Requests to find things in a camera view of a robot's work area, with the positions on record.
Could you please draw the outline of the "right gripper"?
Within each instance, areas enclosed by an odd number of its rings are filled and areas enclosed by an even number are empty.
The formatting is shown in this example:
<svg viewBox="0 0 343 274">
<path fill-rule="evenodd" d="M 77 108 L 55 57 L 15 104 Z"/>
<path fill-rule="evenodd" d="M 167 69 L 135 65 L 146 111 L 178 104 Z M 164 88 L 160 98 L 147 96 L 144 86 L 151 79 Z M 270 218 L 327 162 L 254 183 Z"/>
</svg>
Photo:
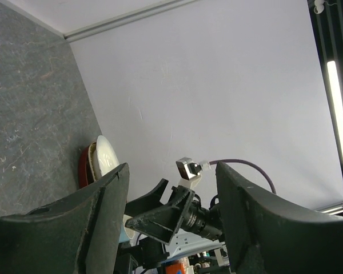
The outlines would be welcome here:
<svg viewBox="0 0 343 274">
<path fill-rule="evenodd" d="M 125 215 L 131 217 L 126 227 L 164 244 L 169 244 L 180 229 L 218 240 L 222 236 L 219 217 L 201 206 L 194 191 L 173 187 L 168 204 L 160 202 L 168 182 L 161 179 L 151 191 L 126 203 Z"/>
</svg>

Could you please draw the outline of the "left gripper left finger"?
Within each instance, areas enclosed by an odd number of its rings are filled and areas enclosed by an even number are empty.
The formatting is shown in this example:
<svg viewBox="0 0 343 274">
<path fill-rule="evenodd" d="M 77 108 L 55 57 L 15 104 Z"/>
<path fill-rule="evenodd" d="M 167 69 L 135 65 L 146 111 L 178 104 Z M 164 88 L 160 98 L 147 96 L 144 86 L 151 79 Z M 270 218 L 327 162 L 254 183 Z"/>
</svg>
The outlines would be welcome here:
<svg viewBox="0 0 343 274">
<path fill-rule="evenodd" d="M 124 163 L 63 199 L 0 217 L 0 273 L 113 273 L 128 189 Z"/>
</svg>

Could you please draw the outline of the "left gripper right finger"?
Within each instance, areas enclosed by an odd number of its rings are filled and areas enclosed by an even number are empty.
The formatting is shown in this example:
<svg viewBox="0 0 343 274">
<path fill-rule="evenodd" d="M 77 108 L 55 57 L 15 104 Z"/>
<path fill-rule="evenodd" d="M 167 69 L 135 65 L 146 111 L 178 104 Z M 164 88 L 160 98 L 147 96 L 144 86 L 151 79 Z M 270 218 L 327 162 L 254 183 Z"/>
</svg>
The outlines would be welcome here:
<svg viewBox="0 0 343 274">
<path fill-rule="evenodd" d="M 233 273 L 343 273 L 343 216 L 304 208 L 216 166 Z"/>
</svg>

